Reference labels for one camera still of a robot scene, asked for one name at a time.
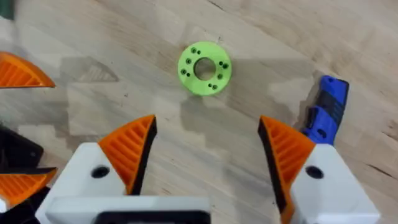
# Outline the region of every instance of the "blue object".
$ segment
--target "blue object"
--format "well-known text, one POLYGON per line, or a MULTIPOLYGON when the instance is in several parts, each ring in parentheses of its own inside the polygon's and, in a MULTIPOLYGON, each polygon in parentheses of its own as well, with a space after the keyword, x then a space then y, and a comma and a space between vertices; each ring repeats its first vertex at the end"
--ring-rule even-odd
POLYGON ((321 77, 315 105, 308 111, 303 134, 317 144, 335 141, 346 107, 349 83, 329 75, 321 77))

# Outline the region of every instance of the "green 3d printed ring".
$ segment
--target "green 3d printed ring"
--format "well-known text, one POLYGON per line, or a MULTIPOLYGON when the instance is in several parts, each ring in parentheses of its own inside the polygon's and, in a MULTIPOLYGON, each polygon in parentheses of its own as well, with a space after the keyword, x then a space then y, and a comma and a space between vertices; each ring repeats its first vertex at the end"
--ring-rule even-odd
POLYGON ((218 93, 228 84, 231 74, 231 59, 224 49, 212 42, 192 44, 182 52, 178 61, 178 77, 196 95, 218 93), (195 65, 203 58, 212 60, 216 65, 215 73, 209 80, 201 80, 195 75, 195 65))

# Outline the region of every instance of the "wooden table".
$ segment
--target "wooden table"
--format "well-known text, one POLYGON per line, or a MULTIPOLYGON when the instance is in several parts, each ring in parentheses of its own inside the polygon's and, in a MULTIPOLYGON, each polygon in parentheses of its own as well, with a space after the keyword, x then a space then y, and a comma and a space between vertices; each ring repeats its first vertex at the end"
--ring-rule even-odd
POLYGON ((143 194, 204 195, 214 223, 275 223, 257 121, 299 128, 317 78, 350 82, 336 148, 382 212, 398 219, 398 4, 393 0, 31 0, 0 48, 50 76, 54 89, 1 90, 2 122, 63 167, 81 142, 156 114, 143 194), (233 59, 219 95, 177 78, 182 50, 217 42, 233 59))

